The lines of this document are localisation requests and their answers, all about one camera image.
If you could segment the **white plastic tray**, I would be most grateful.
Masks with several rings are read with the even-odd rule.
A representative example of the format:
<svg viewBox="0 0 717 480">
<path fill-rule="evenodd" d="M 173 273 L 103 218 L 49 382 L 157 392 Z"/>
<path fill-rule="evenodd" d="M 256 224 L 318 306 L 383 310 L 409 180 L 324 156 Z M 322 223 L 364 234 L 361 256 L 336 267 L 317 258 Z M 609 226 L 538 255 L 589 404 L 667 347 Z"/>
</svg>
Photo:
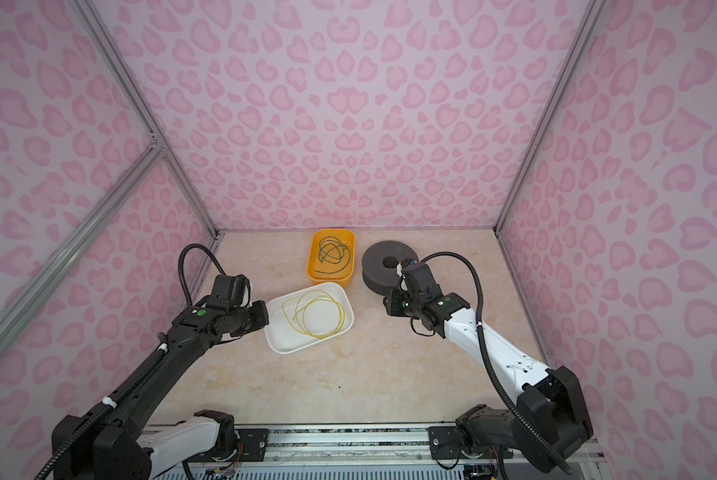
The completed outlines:
<svg viewBox="0 0 717 480">
<path fill-rule="evenodd" d="M 345 334 L 354 325 L 346 290 L 334 282 L 286 294 L 266 304 L 264 328 L 272 351 L 288 355 Z"/>
</svg>

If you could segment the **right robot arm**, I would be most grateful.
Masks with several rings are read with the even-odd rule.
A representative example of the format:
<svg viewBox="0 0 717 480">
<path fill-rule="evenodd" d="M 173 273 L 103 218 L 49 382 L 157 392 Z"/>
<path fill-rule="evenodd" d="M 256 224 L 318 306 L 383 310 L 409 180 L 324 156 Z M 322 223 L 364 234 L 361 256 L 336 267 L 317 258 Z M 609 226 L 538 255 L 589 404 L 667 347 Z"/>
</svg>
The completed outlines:
<svg viewBox="0 0 717 480">
<path fill-rule="evenodd" d="M 460 415 L 451 439 L 432 450 L 438 457 L 480 457 L 517 450 L 540 472 L 568 474 L 568 459 L 593 437 L 578 377 L 528 356 L 501 334 L 477 321 L 477 312 L 456 293 L 424 296 L 395 289 L 384 298 L 393 317 L 422 326 L 460 347 L 488 370 L 506 402 L 502 409 L 479 404 Z"/>
</svg>

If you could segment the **dark grey cable spool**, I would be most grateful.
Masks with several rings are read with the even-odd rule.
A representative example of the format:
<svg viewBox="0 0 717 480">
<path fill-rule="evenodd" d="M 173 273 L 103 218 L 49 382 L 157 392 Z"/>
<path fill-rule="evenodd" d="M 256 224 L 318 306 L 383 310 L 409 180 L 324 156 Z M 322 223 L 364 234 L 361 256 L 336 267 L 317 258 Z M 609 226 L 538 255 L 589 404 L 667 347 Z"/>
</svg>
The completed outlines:
<svg viewBox="0 0 717 480">
<path fill-rule="evenodd" d="M 386 240 L 370 246 L 362 258 L 364 284 L 374 294 L 389 294 L 398 286 L 401 265 L 408 260 L 418 261 L 419 256 L 403 242 Z"/>
</svg>

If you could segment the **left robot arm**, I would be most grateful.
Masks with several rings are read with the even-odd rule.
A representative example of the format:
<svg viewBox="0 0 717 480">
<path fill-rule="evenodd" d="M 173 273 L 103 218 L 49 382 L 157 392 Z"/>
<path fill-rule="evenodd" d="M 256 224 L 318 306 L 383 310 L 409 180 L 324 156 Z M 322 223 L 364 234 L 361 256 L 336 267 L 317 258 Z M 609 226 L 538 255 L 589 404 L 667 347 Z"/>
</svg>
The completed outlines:
<svg viewBox="0 0 717 480">
<path fill-rule="evenodd" d="M 186 308 L 120 386 L 83 416 L 68 415 L 54 428 L 52 456 L 36 478 L 150 479 L 198 454 L 191 447 L 158 466 L 156 447 L 144 445 L 140 436 L 154 410 L 194 362 L 214 346 L 266 326 L 268 309 L 262 300 L 234 306 L 205 297 Z"/>
</svg>

